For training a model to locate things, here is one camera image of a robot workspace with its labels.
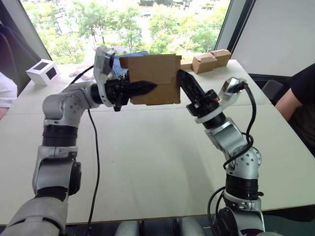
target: white table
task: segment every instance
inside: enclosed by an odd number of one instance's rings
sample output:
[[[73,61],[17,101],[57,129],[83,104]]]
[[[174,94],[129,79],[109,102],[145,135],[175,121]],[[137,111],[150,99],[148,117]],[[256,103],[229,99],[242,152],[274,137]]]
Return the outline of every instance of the white table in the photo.
[[[256,83],[251,79],[251,77],[246,73],[246,71],[240,66],[236,60],[230,60],[227,66],[219,67],[213,71],[202,73],[196,75],[193,71],[187,70],[190,72],[196,80],[199,82],[201,87],[208,91],[213,89],[217,93],[221,90],[222,85],[225,80],[236,77],[246,79],[253,94],[255,95],[256,103],[260,104],[271,104],[269,99],[265,94],[260,90]],[[47,87],[36,86],[32,81],[26,86],[19,96],[19,99],[12,105],[8,114],[42,114],[42,101],[50,94],[59,93],[64,89],[70,82],[71,78],[67,76],[58,76],[55,78],[51,84]],[[156,110],[156,109],[171,109],[186,107],[187,104],[190,104],[189,99],[185,93],[181,90],[181,104],[172,104],[172,105],[162,105],[162,106],[146,106],[146,105],[133,105],[129,103],[127,106],[123,106],[122,110],[131,111],[131,110]],[[241,94],[238,101],[235,105],[249,105],[250,100],[247,97],[246,93]],[[98,111],[112,111],[113,108],[106,106],[100,106],[97,109],[93,109],[93,112]]]
[[[244,131],[251,112],[250,105],[235,105],[225,114]],[[224,156],[186,108],[98,111],[93,118],[101,162],[94,222],[206,214],[209,197],[225,183]],[[0,224],[33,198],[43,119],[42,113],[10,114],[0,122]],[[78,135],[82,182],[70,197],[68,223],[87,221],[96,180],[94,132],[86,113]],[[263,156],[263,210],[314,204],[315,159],[272,105],[257,106],[252,135]]]

